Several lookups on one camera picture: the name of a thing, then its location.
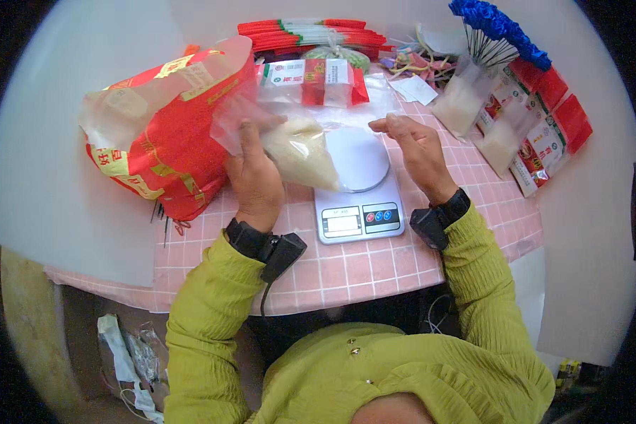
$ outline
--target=table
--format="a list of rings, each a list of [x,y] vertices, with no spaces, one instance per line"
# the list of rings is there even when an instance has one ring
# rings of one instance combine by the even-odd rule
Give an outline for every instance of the table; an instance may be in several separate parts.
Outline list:
[[[471,141],[454,138],[427,107],[402,102],[401,108],[411,118],[439,131],[452,178],[485,217],[509,262],[543,245],[537,203],[534,198],[523,198],[510,174],[501,180]],[[479,136],[477,131],[469,134],[470,139]],[[384,134],[379,137],[387,147],[408,219],[413,209],[426,208],[428,201],[407,175],[396,141]],[[265,306],[268,315],[337,307],[443,282],[438,253],[423,245],[407,228],[398,237],[323,245],[317,239],[313,190],[295,184],[286,184],[285,189],[287,204],[273,231],[296,232],[308,249],[273,283]],[[170,223],[165,237],[165,221],[155,220],[153,287],[106,282],[53,267],[45,267],[45,273],[57,284],[73,285],[132,307],[169,312],[187,272],[200,263],[202,250],[212,245],[237,208],[235,194],[227,186],[202,215],[191,221],[191,228],[183,235]],[[260,300],[261,294],[253,302],[254,315],[259,314]]]

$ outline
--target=jacket sleeve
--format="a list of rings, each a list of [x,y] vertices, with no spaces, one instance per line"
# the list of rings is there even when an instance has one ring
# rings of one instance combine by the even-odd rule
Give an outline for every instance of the jacket sleeve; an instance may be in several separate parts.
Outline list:
[[[446,234],[443,259],[465,340],[496,353],[531,381],[541,394],[543,414],[553,399],[553,376],[530,343],[511,269],[494,234],[473,203]]]
[[[249,416],[232,338],[263,287],[263,266],[220,236],[188,273],[167,322],[165,422],[242,423]]]

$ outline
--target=hand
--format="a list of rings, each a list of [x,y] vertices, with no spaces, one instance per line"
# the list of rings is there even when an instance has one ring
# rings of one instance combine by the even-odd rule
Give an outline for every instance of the hand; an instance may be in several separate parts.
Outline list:
[[[398,142],[407,172],[432,206],[444,204],[459,189],[445,165],[441,140],[436,130],[410,117],[392,113],[369,125],[372,131],[386,132],[389,138]]]
[[[278,123],[284,120],[279,117]],[[239,223],[245,221],[256,230],[269,233],[285,202],[285,189],[278,169],[264,153],[257,125],[243,121],[240,135],[243,154],[226,161],[226,173],[238,196],[235,217]]]

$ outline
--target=digital kitchen scale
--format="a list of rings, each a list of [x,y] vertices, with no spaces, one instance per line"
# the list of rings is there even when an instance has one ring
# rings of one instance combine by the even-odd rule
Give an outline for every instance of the digital kitchen scale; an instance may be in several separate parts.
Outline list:
[[[315,190],[320,241],[336,244],[402,234],[398,183],[381,141],[359,128],[330,131],[325,140],[341,182],[355,193]]]

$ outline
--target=pink checkered tablecloth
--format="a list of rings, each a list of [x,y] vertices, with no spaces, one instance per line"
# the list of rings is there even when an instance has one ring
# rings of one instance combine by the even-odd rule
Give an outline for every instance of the pink checkered tablecloth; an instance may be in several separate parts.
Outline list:
[[[511,174],[501,180],[473,143],[454,138],[427,107],[404,102],[401,107],[416,121],[439,131],[452,177],[473,199],[509,262],[542,246],[542,224],[536,201],[523,198]],[[476,131],[471,137],[480,135]],[[385,135],[381,135],[381,140],[389,151],[404,214],[409,218],[413,209],[426,208],[428,201],[407,175],[396,141]],[[273,231],[296,232],[308,250],[273,283],[266,300],[267,314],[320,310],[409,292],[443,281],[438,254],[424,246],[407,228],[398,237],[323,245],[317,239],[313,190],[288,184],[286,191],[288,201]],[[235,194],[226,187],[204,213],[191,222],[191,228],[183,236],[170,224],[164,246],[165,221],[154,221],[153,287],[107,282],[53,267],[45,267],[45,273],[56,284],[73,285],[132,307],[168,312],[186,274],[200,263],[202,250],[212,244],[237,208]],[[260,299],[261,294],[253,303],[253,314],[259,314]]]

